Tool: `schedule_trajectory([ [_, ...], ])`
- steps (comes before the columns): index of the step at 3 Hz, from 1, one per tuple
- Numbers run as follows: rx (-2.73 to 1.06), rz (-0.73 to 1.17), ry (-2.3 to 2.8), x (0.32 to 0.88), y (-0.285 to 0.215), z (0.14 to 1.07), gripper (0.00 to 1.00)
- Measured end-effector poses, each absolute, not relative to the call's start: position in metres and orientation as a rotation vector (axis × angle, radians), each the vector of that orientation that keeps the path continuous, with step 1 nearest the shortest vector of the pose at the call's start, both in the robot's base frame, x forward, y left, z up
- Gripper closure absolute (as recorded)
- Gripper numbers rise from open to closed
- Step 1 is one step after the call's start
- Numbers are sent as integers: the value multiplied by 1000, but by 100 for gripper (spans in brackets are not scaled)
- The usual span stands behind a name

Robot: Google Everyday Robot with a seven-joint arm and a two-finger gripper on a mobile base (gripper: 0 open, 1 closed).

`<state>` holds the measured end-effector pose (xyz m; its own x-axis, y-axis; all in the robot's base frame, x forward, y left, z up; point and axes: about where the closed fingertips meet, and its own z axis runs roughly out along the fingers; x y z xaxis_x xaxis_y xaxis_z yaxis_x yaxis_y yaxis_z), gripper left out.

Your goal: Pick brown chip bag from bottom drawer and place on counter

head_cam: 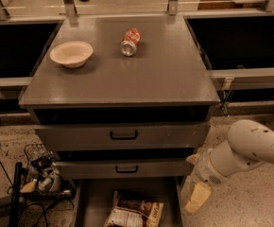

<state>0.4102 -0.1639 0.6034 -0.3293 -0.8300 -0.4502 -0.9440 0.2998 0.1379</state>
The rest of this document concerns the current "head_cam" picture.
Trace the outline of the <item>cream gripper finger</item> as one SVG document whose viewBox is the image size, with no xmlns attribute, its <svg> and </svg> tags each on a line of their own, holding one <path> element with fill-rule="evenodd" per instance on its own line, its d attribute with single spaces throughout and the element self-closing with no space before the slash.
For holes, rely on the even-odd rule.
<svg viewBox="0 0 274 227">
<path fill-rule="evenodd" d="M 212 189 L 206 183 L 192 183 L 188 200 L 185 204 L 186 212 L 194 214 L 210 198 L 211 194 Z"/>
</svg>

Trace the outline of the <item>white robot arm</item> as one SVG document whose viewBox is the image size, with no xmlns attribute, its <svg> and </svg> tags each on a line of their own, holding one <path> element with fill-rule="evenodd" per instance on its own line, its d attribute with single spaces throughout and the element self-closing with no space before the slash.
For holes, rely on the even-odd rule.
<svg viewBox="0 0 274 227">
<path fill-rule="evenodd" d="M 233 174 L 251 171 L 264 163 L 274 165 L 274 131 L 256 121 L 236 121 L 224 142 L 186 161 L 194 169 L 184 210 L 194 214 L 210 198 L 212 188 Z"/>
</svg>

